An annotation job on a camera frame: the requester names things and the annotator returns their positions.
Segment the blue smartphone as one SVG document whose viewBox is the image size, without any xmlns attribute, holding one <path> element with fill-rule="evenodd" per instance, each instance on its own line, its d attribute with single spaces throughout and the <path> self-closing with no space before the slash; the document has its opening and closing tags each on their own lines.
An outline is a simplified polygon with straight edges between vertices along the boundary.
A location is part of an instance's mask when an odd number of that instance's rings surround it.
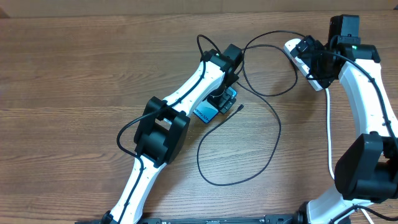
<svg viewBox="0 0 398 224">
<path fill-rule="evenodd" d="M 200 118 L 205 124 L 208 124 L 219 112 L 211 109 L 207 100 L 204 100 L 195 108 L 193 114 Z"/>
</svg>

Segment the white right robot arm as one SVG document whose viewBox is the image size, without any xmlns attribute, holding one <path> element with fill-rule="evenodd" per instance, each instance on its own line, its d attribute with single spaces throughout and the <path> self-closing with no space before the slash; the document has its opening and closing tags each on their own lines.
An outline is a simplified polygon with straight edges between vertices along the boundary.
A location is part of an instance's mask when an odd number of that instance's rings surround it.
<svg viewBox="0 0 398 224">
<path fill-rule="evenodd" d="M 284 49 L 314 89 L 340 82 L 356 130 L 355 142 L 336 163 L 333 185 L 302 204 L 293 222 L 349 223 L 353 212 L 397 198 L 397 117 L 382 83 L 377 48 L 361 43 L 359 17 L 332 17 L 325 44 L 307 35 Z"/>
</svg>

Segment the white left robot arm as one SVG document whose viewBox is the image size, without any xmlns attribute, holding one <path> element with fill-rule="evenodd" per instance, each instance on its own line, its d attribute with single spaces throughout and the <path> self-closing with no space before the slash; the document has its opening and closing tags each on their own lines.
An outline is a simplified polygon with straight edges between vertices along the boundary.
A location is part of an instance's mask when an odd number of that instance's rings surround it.
<svg viewBox="0 0 398 224">
<path fill-rule="evenodd" d="M 152 97 L 138 124 L 132 153 L 134 165 L 117 204 L 107 211 L 102 223 L 138 223 L 145 201 L 161 170 L 180 152 L 192 114 L 209 122 L 225 114 L 235 103 L 231 85 L 243 61 L 242 50 L 231 44 L 224 52 L 203 52 L 195 73 L 174 93 L 164 99 Z"/>
</svg>

